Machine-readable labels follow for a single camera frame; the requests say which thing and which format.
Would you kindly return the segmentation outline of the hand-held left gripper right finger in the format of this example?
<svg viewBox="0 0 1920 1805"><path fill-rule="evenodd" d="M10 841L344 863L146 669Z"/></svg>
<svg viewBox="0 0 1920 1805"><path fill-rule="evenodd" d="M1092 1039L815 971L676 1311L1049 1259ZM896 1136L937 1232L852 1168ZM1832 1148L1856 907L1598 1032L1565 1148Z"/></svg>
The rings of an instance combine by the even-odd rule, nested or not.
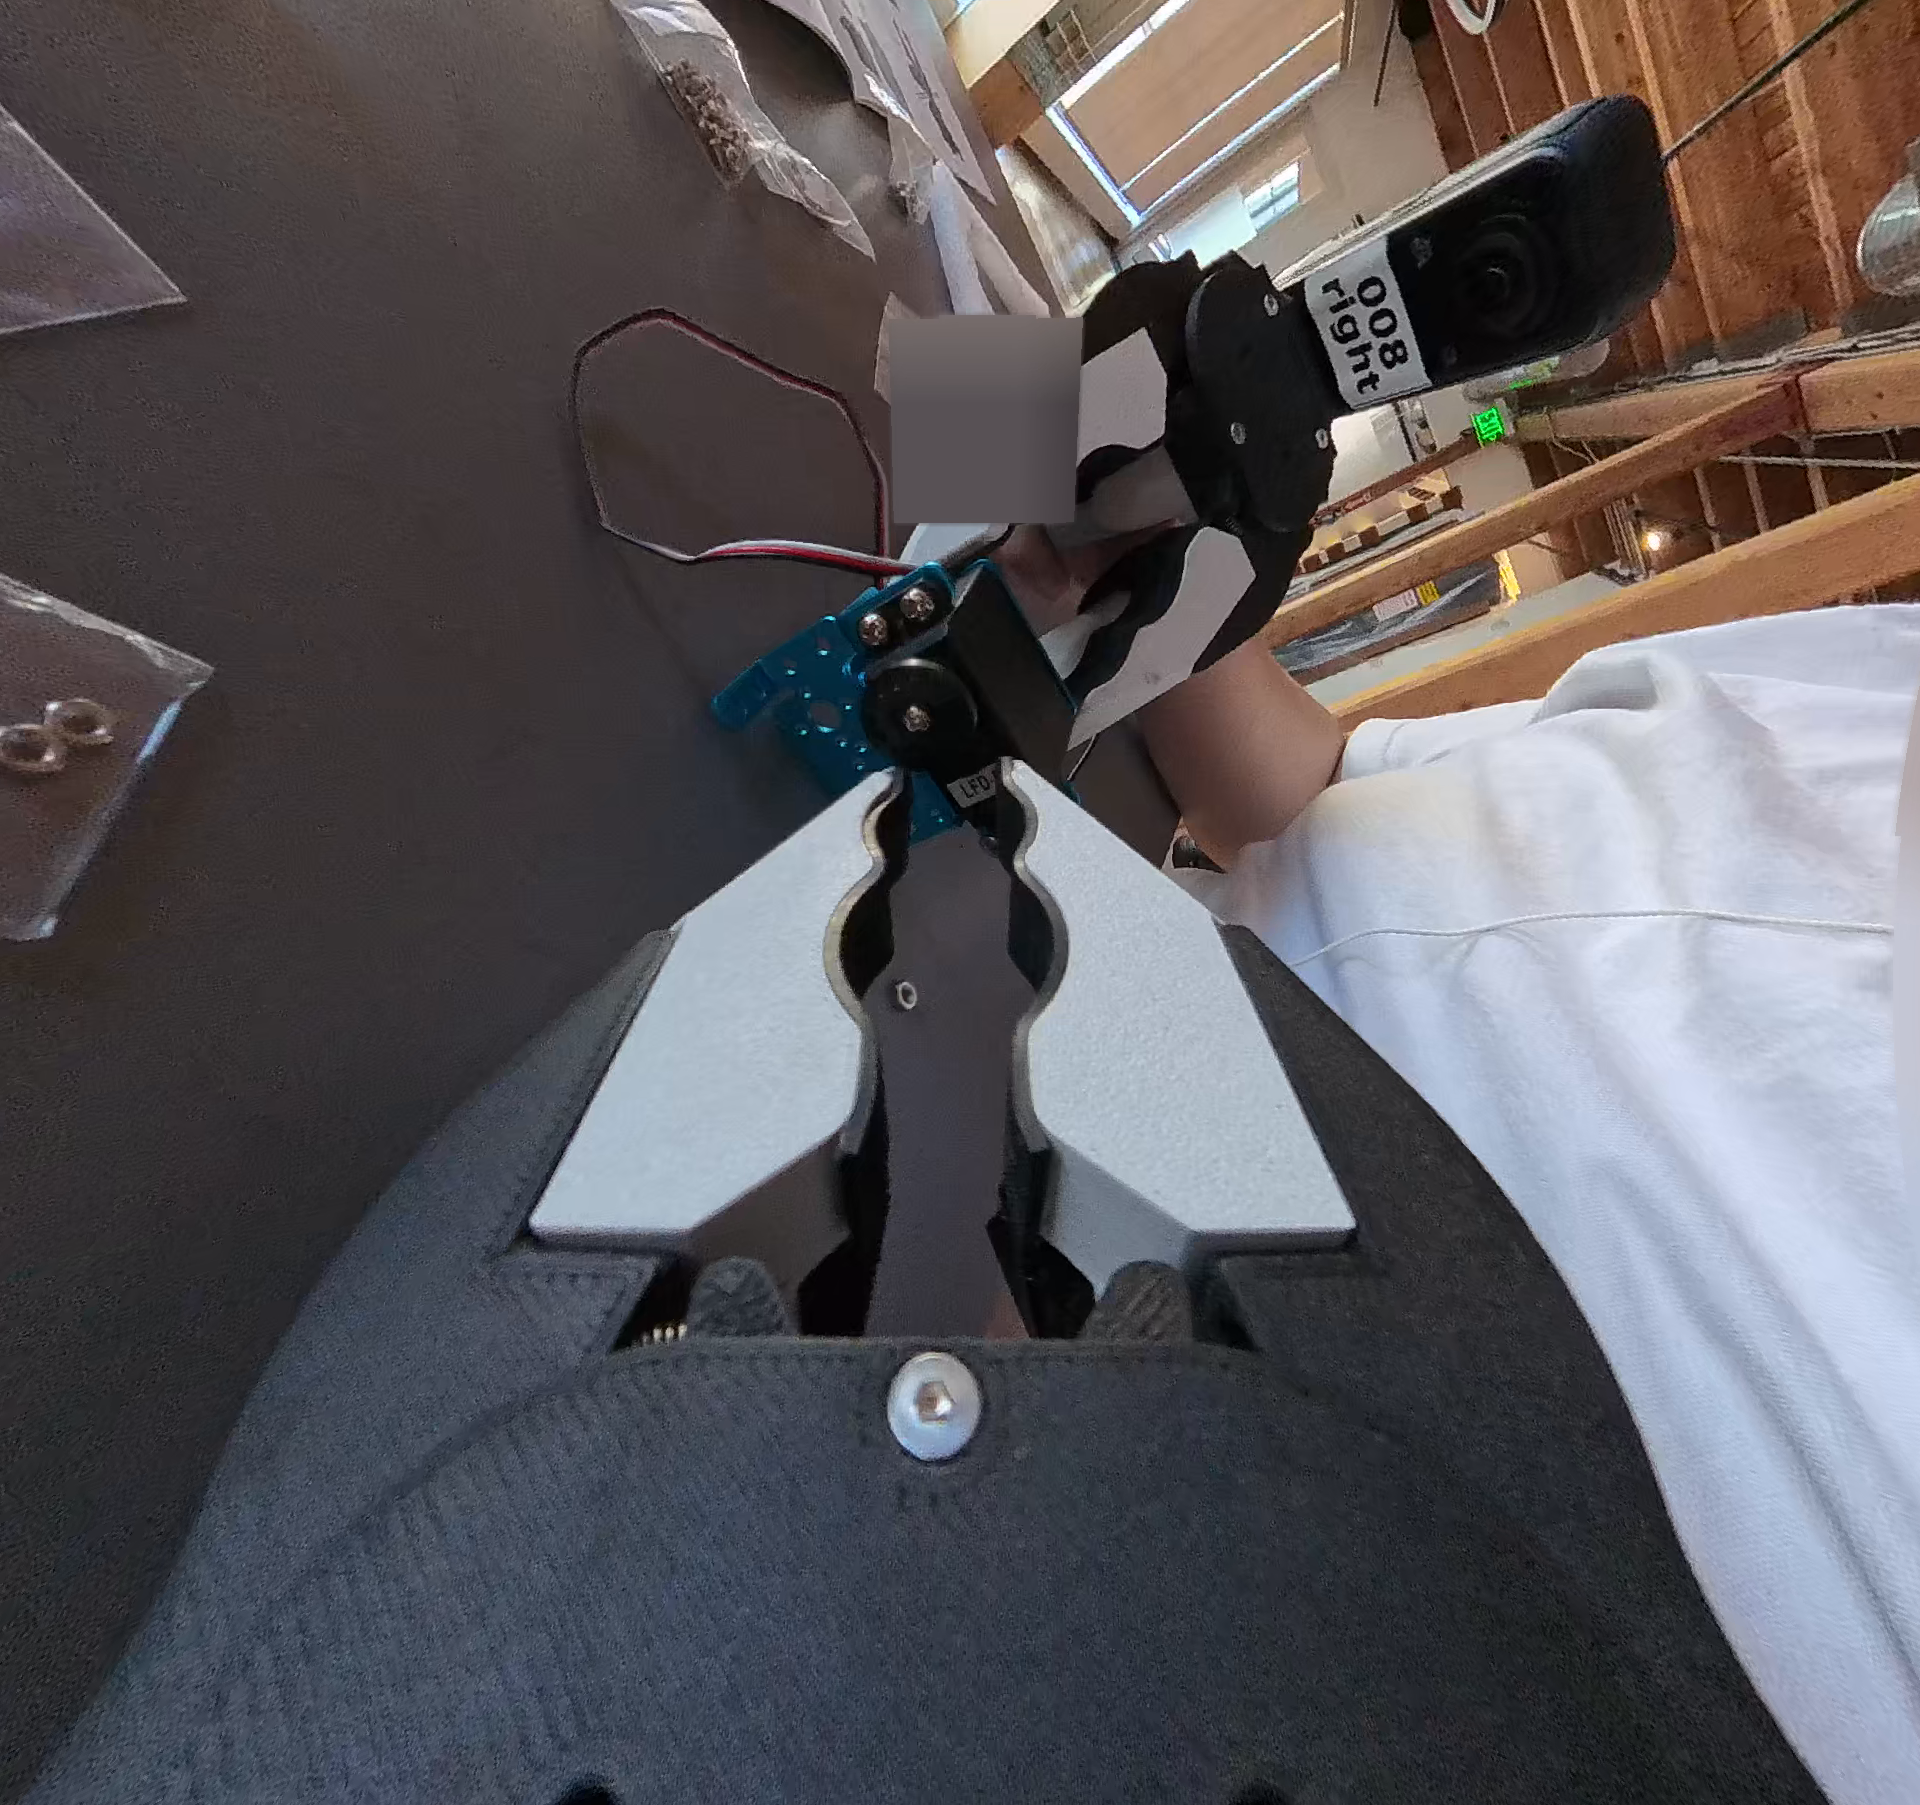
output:
<svg viewBox="0 0 1920 1805"><path fill-rule="evenodd" d="M1024 762L1001 766L1001 851L1042 1239L1064 1259L1347 1245L1347 1198L1209 907Z"/></svg>

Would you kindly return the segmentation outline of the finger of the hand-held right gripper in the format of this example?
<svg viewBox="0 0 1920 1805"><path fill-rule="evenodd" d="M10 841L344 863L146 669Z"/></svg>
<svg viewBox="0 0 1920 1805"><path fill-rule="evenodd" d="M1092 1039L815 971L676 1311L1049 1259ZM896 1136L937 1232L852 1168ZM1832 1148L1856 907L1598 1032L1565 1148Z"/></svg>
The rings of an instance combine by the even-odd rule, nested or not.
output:
<svg viewBox="0 0 1920 1805"><path fill-rule="evenodd" d="M1082 326L902 326L902 555L1006 526L1080 549L1173 522L1167 399L1146 331L1082 359Z"/></svg>
<svg viewBox="0 0 1920 1805"><path fill-rule="evenodd" d="M1073 708L1068 749L1203 671L1253 583L1249 549L1222 529L1183 526L1131 546L1058 626L1058 675Z"/></svg>

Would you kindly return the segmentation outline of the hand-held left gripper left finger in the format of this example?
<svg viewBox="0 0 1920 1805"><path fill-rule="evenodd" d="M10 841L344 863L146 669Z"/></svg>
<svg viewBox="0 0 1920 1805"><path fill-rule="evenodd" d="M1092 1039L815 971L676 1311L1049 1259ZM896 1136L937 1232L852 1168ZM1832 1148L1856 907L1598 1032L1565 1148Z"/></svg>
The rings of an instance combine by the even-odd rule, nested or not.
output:
<svg viewBox="0 0 1920 1805"><path fill-rule="evenodd" d="M884 771L687 914L557 1156L530 1235L672 1259L827 1259L879 1090L909 792Z"/></svg>

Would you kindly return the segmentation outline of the black servo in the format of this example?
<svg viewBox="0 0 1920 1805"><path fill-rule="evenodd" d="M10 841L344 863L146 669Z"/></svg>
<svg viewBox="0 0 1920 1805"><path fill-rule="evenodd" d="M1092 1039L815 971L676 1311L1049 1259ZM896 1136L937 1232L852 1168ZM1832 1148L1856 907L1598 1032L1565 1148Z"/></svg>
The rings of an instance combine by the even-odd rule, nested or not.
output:
<svg viewBox="0 0 1920 1805"><path fill-rule="evenodd" d="M772 726L834 801L878 774L909 787L909 841L997 828L1001 762L1068 787L1076 704L991 561L925 565L791 637L709 704Z"/></svg>

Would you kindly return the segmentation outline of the person's right forearm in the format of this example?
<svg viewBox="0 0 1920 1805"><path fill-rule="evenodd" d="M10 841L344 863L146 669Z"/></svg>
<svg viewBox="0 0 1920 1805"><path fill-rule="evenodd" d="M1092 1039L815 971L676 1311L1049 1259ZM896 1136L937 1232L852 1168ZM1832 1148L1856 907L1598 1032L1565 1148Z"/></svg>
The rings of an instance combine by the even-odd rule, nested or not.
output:
<svg viewBox="0 0 1920 1805"><path fill-rule="evenodd" d="M1264 637L1147 701L1137 726L1186 837L1222 871L1280 838L1346 756L1340 720Z"/></svg>

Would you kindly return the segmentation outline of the dark grey desk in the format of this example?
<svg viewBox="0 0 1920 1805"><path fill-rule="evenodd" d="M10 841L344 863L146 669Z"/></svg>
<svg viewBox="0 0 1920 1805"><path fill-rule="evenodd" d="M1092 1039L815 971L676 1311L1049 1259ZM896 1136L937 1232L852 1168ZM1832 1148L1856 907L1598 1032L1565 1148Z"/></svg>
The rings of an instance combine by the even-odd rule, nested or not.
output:
<svg viewBox="0 0 1920 1805"><path fill-rule="evenodd" d="M211 662L4 948L4 1797L256 1374L469 1090L803 816L708 693L821 572L581 516L575 344L676 304L872 393L940 285L726 216L605 0L4 0L4 103L184 291L4 344L4 571Z"/></svg>

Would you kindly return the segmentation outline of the person's right hand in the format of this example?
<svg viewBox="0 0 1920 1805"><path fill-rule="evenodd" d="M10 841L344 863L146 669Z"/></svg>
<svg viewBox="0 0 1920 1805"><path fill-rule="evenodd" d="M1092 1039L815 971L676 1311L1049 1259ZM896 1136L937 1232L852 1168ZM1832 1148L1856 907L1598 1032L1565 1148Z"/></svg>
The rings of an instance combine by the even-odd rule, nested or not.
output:
<svg viewBox="0 0 1920 1805"><path fill-rule="evenodd" d="M994 549L991 565L1019 604L1025 623L1049 637L1082 613L1107 571L1122 565L1139 546L1150 544L1161 529L1142 529L1122 538L1097 538L1061 546L1046 526L1015 526Z"/></svg>

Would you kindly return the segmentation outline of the white shirt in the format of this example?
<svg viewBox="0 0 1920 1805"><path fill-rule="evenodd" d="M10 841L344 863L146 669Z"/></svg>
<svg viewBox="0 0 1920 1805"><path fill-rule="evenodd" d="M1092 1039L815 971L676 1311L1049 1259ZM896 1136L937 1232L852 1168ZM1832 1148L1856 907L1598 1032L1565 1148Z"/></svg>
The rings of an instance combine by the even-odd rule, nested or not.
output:
<svg viewBox="0 0 1920 1805"><path fill-rule="evenodd" d="M1917 1193L1897 807L1917 607L1371 720L1226 877L1595 1332L1714 1618L1832 1802L1917 1800Z"/></svg>

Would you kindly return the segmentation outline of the printed instruction sheet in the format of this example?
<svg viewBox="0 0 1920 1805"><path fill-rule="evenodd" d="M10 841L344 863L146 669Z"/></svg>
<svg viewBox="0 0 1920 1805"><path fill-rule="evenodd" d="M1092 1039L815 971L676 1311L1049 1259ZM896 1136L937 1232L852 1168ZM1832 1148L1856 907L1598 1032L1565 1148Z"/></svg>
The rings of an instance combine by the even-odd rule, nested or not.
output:
<svg viewBox="0 0 1920 1805"><path fill-rule="evenodd" d="M921 0L761 0L803 21L837 53L858 104L884 113L902 147L930 161L919 185L945 226L942 265L954 311L1045 317L1046 298L1019 274L978 206L991 177L970 141L970 110L952 85L952 56L928 27Z"/></svg>

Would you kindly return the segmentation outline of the clear bag with silver screws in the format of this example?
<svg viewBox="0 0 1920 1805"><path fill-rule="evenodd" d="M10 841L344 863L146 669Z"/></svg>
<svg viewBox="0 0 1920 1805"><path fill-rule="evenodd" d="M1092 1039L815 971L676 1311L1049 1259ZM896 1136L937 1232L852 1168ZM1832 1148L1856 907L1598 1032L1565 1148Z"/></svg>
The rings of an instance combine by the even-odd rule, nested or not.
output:
<svg viewBox="0 0 1920 1805"><path fill-rule="evenodd" d="M714 164L738 189L793 203L864 261L873 241L843 191L764 113L735 37L702 0L608 0Z"/></svg>

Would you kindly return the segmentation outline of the clear bag with two nuts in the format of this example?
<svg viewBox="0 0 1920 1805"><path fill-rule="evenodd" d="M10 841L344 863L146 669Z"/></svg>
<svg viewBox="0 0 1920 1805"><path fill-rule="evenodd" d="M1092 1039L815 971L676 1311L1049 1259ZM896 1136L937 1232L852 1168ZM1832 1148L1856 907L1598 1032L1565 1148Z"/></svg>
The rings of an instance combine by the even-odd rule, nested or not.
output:
<svg viewBox="0 0 1920 1805"><path fill-rule="evenodd" d="M4 938L34 942L211 665L4 575Z"/></svg>

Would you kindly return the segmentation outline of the clear bag with white label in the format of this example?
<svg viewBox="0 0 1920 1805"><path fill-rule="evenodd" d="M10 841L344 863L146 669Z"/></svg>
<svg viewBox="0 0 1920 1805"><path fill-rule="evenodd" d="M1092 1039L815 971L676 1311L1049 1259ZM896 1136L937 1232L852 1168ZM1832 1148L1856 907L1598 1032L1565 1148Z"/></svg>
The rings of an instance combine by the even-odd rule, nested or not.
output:
<svg viewBox="0 0 1920 1805"><path fill-rule="evenodd" d="M4 335L177 304L165 270L4 110Z"/></svg>

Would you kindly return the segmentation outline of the silver air duct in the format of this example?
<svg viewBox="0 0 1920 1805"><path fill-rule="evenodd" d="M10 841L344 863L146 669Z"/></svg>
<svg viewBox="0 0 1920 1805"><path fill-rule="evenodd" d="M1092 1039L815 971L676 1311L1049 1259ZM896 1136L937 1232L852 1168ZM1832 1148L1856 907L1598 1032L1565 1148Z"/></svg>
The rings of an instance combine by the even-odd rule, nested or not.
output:
<svg viewBox="0 0 1920 1805"><path fill-rule="evenodd" d="M1917 298L1917 180L1920 141L1906 150L1906 174L1885 191L1859 240L1859 271L1869 294Z"/></svg>

